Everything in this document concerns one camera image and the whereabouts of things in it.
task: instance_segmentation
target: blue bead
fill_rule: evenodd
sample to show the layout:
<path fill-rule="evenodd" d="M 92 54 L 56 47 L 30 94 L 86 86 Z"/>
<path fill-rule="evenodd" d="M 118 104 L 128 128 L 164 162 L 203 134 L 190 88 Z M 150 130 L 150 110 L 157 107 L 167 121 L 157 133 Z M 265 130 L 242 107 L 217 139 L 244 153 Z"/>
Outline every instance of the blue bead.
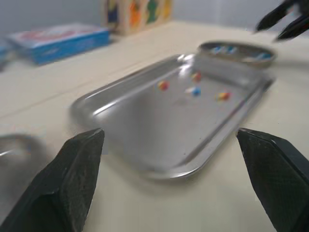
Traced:
<path fill-rule="evenodd" d="M 193 95 L 193 96 L 199 96 L 199 95 L 201 95 L 201 89 L 196 87 L 196 88 L 192 91 L 192 95 Z"/>

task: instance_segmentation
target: small colored bead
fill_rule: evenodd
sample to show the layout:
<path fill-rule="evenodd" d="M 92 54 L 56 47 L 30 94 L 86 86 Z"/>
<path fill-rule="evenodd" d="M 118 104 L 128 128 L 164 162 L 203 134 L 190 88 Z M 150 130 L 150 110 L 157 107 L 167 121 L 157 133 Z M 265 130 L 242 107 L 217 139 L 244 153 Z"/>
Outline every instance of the small colored bead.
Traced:
<path fill-rule="evenodd" d="M 200 82 L 201 79 L 202 79 L 202 74 L 200 72 L 197 72 L 197 73 L 192 75 L 192 80 L 194 82 Z"/>
<path fill-rule="evenodd" d="M 167 90 L 169 88 L 169 82 L 168 81 L 160 81 L 159 84 L 158 84 L 158 88 L 161 91 Z"/>
<path fill-rule="evenodd" d="M 230 96 L 231 96 L 231 93 L 219 93 L 217 99 L 219 101 L 226 101 L 230 98 Z"/>

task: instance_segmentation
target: blue object in dish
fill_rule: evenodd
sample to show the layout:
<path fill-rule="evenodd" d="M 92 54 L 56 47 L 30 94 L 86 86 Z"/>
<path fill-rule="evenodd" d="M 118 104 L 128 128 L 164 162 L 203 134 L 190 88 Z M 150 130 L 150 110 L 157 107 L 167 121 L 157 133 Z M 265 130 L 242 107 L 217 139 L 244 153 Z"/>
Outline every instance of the blue object in dish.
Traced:
<path fill-rule="evenodd" d="M 214 53 L 214 54 L 218 54 L 218 53 L 222 52 L 223 49 L 224 49 L 223 46 L 218 46 L 218 47 L 213 48 L 211 50 L 211 52 Z"/>
<path fill-rule="evenodd" d="M 269 53 L 261 53 L 256 57 L 256 59 L 270 59 L 271 57 L 272 55 Z"/>
<path fill-rule="evenodd" d="M 198 88 L 198 87 L 195 87 L 195 88 L 193 89 L 193 91 L 192 91 L 192 95 L 195 96 L 195 97 L 201 95 L 201 89 Z"/>
<path fill-rule="evenodd" d="M 227 47 L 227 53 L 228 54 L 234 54 L 237 51 L 237 48 L 234 46 Z"/>

